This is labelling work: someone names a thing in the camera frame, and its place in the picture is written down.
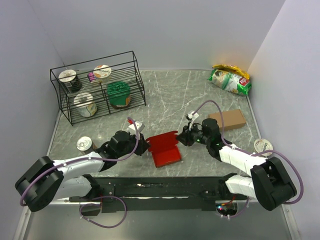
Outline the red paper box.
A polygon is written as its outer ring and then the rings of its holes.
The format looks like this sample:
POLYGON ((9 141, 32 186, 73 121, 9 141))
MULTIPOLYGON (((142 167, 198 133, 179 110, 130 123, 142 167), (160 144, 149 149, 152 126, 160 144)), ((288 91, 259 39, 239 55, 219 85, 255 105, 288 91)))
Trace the red paper box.
POLYGON ((182 160, 176 139, 178 131, 170 131, 146 139, 149 144, 148 152, 151 153, 156 168, 177 163, 182 160))

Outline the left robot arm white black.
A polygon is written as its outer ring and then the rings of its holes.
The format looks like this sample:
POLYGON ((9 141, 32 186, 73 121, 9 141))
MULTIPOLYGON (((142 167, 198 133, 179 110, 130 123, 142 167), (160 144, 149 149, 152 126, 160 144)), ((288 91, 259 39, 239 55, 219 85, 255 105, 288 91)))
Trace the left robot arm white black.
POLYGON ((83 156, 65 160, 40 157, 14 185, 20 194, 19 204, 37 212, 62 198, 94 201, 99 187, 91 173, 108 170, 132 155, 141 156, 149 147, 142 133, 119 130, 101 147, 83 156))

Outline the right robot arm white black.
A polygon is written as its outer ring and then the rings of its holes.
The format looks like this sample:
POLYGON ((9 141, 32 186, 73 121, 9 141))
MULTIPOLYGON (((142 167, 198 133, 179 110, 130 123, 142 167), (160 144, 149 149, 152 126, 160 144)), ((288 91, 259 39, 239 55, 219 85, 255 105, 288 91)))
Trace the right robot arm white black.
POLYGON ((215 119, 202 123, 189 122, 176 139, 184 146, 194 143, 206 146, 209 155, 246 173, 246 176, 227 176, 218 187, 223 199, 241 194, 256 199, 268 211, 272 211, 297 195, 297 189, 277 157, 265 158, 239 151, 237 146, 225 140, 215 119))

